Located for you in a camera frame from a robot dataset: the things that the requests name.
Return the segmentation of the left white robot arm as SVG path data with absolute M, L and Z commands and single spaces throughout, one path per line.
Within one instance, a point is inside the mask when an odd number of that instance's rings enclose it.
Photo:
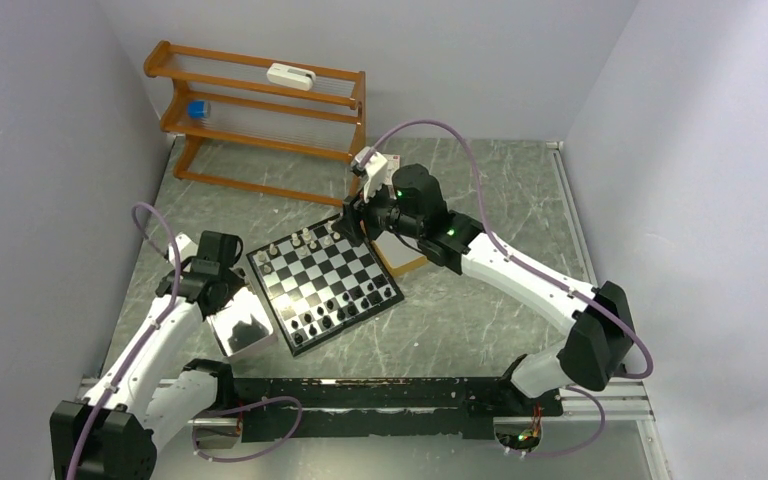
M 158 454 L 190 419 L 233 409 L 229 364 L 194 359 L 172 385 L 161 380 L 184 341 L 245 285 L 243 241 L 205 231 L 180 272 L 156 290 L 149 313 L 111 369 L 77 400 L 62 401 L 49 425 L 55 479 L 148 479 Z

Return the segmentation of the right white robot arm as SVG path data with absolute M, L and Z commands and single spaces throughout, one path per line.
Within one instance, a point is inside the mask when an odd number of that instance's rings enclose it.
M 635 333 L 624 289 L 570 278 L 500 241 L 477 219 L 450 209 L 421 165 L 398 169 L 391 186 L 373 181 L 346 197 L 334 230 L 354 246 L 384 232 L 410 238 L 431 263 L 497 288 L 563 334 L 506 371 L 499 398 L 510 413 L 525 413 L 539 395 L 568 385 L 602 391 L 624 373 Z

